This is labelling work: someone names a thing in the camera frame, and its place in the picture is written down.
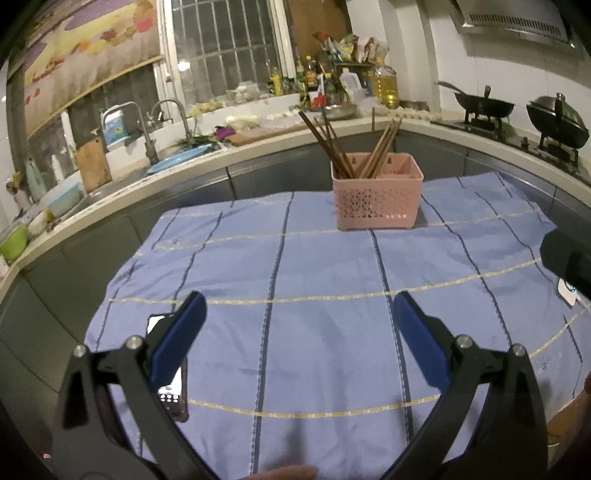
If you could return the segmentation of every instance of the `faucet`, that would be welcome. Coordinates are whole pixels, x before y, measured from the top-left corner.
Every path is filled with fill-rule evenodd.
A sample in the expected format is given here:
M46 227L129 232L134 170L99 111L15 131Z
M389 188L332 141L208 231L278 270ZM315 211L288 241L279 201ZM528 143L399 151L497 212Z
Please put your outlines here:
M100 123L101 123L103 129L105 129L106 128L105 127L105 118L107 117L107 115L109 115L110 113L116 112L117 110L121 110L124 106L128 106L128 105L135 105L138 109L139 121L142 125L142 130L144 131L144 138L146 140L146 143L145 143L146 144L146 157L148 157L148 159L150 160L150 165L156 165L159 162L158 153L156 152L154 140L152 140L150 138L150 134L148 133L148 129L146 128L144 116L142 115L142 110L137 103L125 102L125 103L122 103L121 105L115 105L115 106L112 106L111 108L108 108L106 111L104 111L101 114Z
M152 117L154 116L154 113L156 112L156 108L166 102L172 102L177 105L178 112L180 113L181 118L183 119L183 125L185 127L185 135L187 137L187 142L190 142L191 138L193 136L189 130L189 123L187 122L187 114L184 111L183 104L181 102L179 102L176 98L165 98L164 100L160 100L159 102L157 102L156 105L154 105L154 107L152 107Z

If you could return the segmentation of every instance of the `range hood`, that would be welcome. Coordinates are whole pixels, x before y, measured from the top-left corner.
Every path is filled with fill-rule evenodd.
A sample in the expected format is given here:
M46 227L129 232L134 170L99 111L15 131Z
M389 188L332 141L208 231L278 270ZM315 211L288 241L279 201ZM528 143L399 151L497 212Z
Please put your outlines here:
M449 0L460 33L536 41L581 55L579 42L551 0Z

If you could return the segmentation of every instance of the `stovetop burner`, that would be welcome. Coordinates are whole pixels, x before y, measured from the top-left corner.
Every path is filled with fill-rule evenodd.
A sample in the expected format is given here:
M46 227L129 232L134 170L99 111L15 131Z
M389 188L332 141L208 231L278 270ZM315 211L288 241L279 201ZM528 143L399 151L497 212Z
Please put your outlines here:
M542 136L536 145L527 137L519 137L515 131L500 118L479 118L466 113L464 121L433 120L434 125L468 132L479 137L500 142L503 145L516 148L540 160L546 161L591 186L591 176L579 165L579 152L573 148L559 145Z

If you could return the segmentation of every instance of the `roller shade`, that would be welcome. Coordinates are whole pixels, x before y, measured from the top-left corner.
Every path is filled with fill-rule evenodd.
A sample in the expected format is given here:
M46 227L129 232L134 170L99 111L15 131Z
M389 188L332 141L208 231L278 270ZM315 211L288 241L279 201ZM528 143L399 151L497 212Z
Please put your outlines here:
M37 20L24 57L27 137L107 82L162 58L157 0L63 0Z

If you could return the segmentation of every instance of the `pot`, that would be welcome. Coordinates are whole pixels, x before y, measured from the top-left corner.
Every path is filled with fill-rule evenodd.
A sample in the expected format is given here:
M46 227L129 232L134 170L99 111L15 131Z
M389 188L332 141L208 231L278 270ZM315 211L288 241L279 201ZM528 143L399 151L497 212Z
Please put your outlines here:
M544 137L552 138L570 148L581 148L589 139L589 130L583 119L565 101L562 93L556 97L541 96L527 105L527 114L533 126Z
M466 110L466 114L475 113L477 115L485 115L491 118L505 118L511 114L515 107L515 104L513 103L489 98L489 95L491 94L491 87L489 85L485 87L484 97L481 97L478 95L469 95L449 82L439 81L436 82L436 84L455 90L457 92L456 100L460 106Z

